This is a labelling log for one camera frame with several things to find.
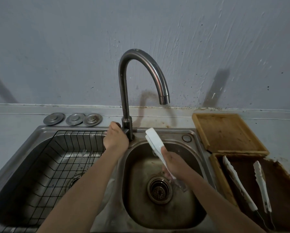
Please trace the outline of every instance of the wooden tray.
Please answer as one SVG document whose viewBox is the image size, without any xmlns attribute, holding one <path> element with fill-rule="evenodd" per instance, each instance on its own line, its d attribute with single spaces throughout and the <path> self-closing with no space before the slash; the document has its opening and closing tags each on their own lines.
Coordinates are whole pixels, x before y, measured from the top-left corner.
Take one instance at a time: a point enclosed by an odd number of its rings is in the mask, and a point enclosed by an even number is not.
<svg viewBox="0 0 290 233">
<path fill-rule="evenodd" d="M 238 114 L 194 113 L 192 120 L 211 153 L 269 154 Z"/>
<path fill-rule="evenodd" d="M 246 191 L 249 193 L 253 201 L 258 207 L 259 213 L 264 219 L 266 219 L 260 191 L 252 191 L 257 189 L 258 184 L 255 181 L 253 172 L 253 162 L 259 160 L 265 173 L 267 190 L 272 207 L 272 219 L 276 227 L 276 231 L 290 232 L 290 175 L 286 172 L 283 166 L 279 162 L 267 161 L 273 165 L 272 172 L 269 169 L 265 169 L 262 163 L 264 159 L 261 154 L 212 154 L 210 157 L 214 172 L 217 177 L 217 181 L 226 199 L 239 208 L 243 213 L 250 217 L 253 221 L 254 215 L 249 209 L 248 205 L 244 201 L 238 189 L 230 179 L 222 164 L 222 156 L 226 155 L 231 162 L 235 170 L 238 172 L 238 176 L 244 185 Z"/>
</svg>

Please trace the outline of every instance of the gray wall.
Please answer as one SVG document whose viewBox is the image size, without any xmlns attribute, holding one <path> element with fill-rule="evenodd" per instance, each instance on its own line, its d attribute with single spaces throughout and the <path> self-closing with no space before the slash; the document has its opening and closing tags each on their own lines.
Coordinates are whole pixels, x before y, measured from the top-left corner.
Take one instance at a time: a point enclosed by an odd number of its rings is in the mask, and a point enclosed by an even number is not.
<svg viewBox="0 0 290 233">
<path fill-rule="evenodd" d="M 0 0 L 0 103 L 121 105 L 120 56 L 171 106 L 290 109 L 290 0 Z M 139 62 L 130 105 L 157 106 Z"/>
</svg>

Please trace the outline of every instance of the metal lid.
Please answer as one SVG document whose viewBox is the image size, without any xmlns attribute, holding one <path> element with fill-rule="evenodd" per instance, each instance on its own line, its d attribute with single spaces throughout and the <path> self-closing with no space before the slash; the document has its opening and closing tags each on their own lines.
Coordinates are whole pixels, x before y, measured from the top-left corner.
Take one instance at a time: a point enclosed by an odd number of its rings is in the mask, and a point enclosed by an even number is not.
<svg viewBox="0 0 290 233">
<path fill-rule="evenodd" d="M 98 125 L 102 120 L 103 120 L 103 118 L 99 114 L 88 114 L 83 119 L 83 123 L 86 126 L 95 126 L 95 125 Z"/>
<path fill-rule="evenodd" d="M 75 126 L 83 122 L 85 115 L 83 113 L 75 113 L 67 117 L 66 123 L 70 126 Z"/>
<path fill-rule="evenodd" d="M 56 125 L 64 119 L 65 115 L 63 113 L 53 113 L 49 114 L 46 118 L 44 118 L 44 124 L 46 125 Z"/>
</svg>

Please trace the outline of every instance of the faucet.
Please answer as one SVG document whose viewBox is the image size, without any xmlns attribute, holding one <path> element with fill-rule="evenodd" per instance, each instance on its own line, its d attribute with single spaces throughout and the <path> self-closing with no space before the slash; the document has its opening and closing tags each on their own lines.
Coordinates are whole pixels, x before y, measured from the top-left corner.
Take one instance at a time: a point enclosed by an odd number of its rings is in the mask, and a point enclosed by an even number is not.
<svg viewBox="0 0 290 233">
<path fill-rule="evenodd" d="M 155 81 L 155 85 L 159 94 L 160 105 L 169 104 L 170 96 L 164 75 L 157 62 L 149 54 L 140 49 L 130 49 L 122 55 L 118 69 L 122 111 L 124 114 L 121 119 L 121 129 L 127 135 L 129 141 L 132 141 L 134 139 L 134 135 L 132 129 L 132 118 L 129 113 L 129 101 L 127 98 L 127 65 L 130 60 L 138 60 L 150 72 L 153 80 Z"/>
</svg>

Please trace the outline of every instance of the white countertop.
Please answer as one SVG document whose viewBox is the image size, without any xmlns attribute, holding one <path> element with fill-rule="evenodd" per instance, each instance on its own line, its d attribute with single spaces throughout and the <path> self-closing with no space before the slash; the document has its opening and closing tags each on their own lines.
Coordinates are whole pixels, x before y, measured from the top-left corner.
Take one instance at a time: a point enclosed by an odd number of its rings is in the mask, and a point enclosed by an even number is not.
<svg viewBox="0 0 290 233">
<path fill-rule="evenodd" d="M 191 119 L 193 112 L 236 112 L 244 118 L 244 121 L 270 151 L 269 158 L 278 160 L 290 173 L 290 111 L 162 109 L 163 111 L 159 108 L 131 108 L 133 126 L 195 128 Z M 121 123 L 122 111 L 120 110 L 119 107 L 106 106 L 0 105 L 0 169 L 30 134 L 39 125 L 44 125 L 42 121 L 45 114 L 100 112 L 103 115 L 103 121 L 99 126 L 108 126 L 111 121 Z"/>
</svg>

